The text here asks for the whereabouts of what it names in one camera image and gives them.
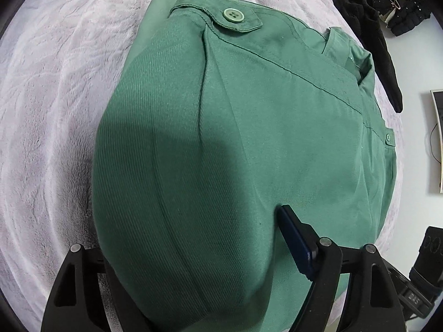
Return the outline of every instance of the bed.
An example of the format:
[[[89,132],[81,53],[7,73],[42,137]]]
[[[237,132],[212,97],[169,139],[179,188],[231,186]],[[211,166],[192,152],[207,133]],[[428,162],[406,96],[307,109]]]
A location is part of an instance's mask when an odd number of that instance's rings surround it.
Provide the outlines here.
[[[248,1],[321,32],[340,26],[355,38],[332,0]],[[0,289],[29,332],[40,330],[69,247],[97,246],[90,199],[94,136],[149,2],[26,0],[0,41]],[[396,133],[396,186],[376,242],[383,255],[400,205],[404,152],[400,116],[378,78],[375,96]],[[342,295],[330,321],[343,301]]]

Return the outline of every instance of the green trousers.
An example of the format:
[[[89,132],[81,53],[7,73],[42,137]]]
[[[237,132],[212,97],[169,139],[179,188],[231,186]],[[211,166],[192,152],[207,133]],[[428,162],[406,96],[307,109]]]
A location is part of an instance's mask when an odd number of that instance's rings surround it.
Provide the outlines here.
[[[160,331],[281,332],[310,282],[275,207],[360,248],[395,175],[371,55],[340,28],[240,0],[152,0],[98,128],[94,221]]]

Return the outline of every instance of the black clamp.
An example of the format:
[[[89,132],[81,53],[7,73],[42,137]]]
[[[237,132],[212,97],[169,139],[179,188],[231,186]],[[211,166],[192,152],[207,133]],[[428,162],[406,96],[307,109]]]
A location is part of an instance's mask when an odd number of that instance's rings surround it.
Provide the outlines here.
[[[402,306],[376,247],[337,246],[303,224],[289,205],[277,223],[300,273],[313,281],[289,332],[323,332],[334,304],[340,274],[350,274],[338,332],[405,332]]]
[[[443,265],[433,256],[443,240],[443,229],[428,229],[409,281],[372,244],[361,249],[337,246],[332,239],[319,237],[311,225],[303,224],[289,205],[277,208],[276,218],[299,272],[312,281],[289,332],[324,331],[340,274],[349,274],[349,284],[338,332],[405,332],[405,320],[411,315],[425,318],[433,309],[433,301],[441,292],[438,286]],[[429,263],[433,268],[425,268]],[[71,247],[57,274],[41,332],[110,332],[99,273],[106,273],[123,331],[156,332],[100,248],[85,250],[80,244]]]

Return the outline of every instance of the black cloth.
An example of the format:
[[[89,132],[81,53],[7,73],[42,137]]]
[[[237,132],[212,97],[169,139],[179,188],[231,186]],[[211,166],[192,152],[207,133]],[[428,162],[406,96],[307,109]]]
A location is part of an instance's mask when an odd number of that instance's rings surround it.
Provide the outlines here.
[[[393,9],[394,0],[366,0],[369,6],[377,10],[381,15],[387,14]],[[412,30],[423,20],[431,17],[431,10],[426,6],[423,0],[397,0],[400,5],[389,21],[388,28],[396,36]]]
[[[395,76],[395,68],[380,27],[378,12],[366,0],[332,0],[335,7],[358,37],[363,47],[371,52],[375,72],[395,112],[402,112],[403,98]]]

